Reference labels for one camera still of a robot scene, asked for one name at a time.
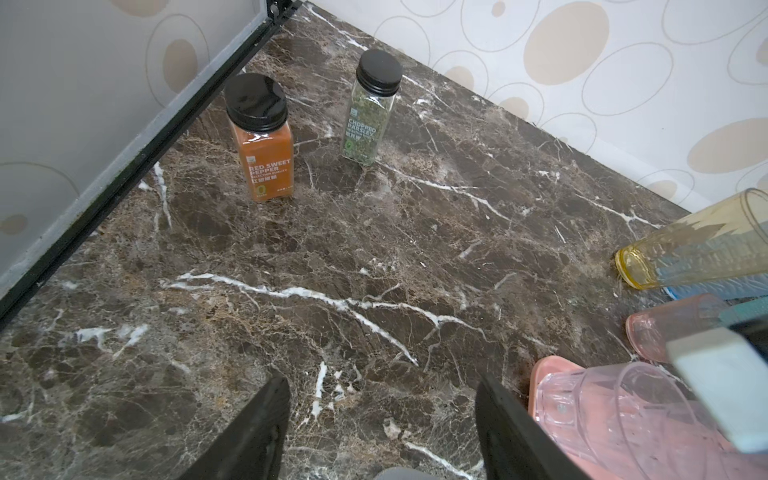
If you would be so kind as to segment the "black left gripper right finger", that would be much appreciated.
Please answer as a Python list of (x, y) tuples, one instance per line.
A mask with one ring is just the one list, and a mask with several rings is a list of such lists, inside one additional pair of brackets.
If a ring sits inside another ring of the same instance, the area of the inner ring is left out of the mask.
[(484, 376), (478, 384), (475, 422), (489, 479), (587, 477), (494, 378)]

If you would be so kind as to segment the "teal tall plastic tumbler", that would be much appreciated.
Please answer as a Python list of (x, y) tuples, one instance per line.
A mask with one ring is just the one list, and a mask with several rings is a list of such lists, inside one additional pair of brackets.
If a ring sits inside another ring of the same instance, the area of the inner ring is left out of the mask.
[(764, 319), (767, 317), (767, 297), (756, 298), (751, 301), (728, 306), (718, 315), (721, 325), (730, 327), (732, 325)]

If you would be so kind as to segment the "blue tall plastic tumbler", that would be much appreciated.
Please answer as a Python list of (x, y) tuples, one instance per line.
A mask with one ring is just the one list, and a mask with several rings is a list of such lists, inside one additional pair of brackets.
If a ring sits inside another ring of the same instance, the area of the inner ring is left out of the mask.
[(768, 292), (766, 273), (711, 280), (703, 283), (665, 287), (665, 293), (673, 300), (713, 294), (721, 300), (739, 300), (764, 297)]

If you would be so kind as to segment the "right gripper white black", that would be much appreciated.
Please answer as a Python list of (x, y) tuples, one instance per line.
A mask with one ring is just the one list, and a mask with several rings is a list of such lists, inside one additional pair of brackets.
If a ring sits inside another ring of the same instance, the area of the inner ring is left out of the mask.
[(666, 344), (674, 368), (743, 454), (767, 452), (767, 317)]

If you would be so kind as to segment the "yellow tall plastic tumbler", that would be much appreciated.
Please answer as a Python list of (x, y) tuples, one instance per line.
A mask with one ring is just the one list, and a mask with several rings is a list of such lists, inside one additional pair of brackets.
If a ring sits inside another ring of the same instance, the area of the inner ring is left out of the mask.
[(724, 280), (767, 271), (767, 193), (748, 188), (689, 214), (614, 256), (638, 290)]

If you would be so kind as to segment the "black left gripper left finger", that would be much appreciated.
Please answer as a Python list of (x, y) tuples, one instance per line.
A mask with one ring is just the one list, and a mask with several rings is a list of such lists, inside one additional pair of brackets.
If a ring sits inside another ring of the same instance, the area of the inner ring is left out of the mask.
[(291, 410), (288, 380), (268, 380), (183, 479), (276, 479)]

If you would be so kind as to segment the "small pink plastic cup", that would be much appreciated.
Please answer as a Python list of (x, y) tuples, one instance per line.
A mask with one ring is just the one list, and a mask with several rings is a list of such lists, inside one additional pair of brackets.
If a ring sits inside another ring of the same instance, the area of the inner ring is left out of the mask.
[(668, 363), (668, 342), (716, 328), (728, 308), (725, 301), (705, 293), (634, 313), (625, 321), (625, 332), (642, 359)]

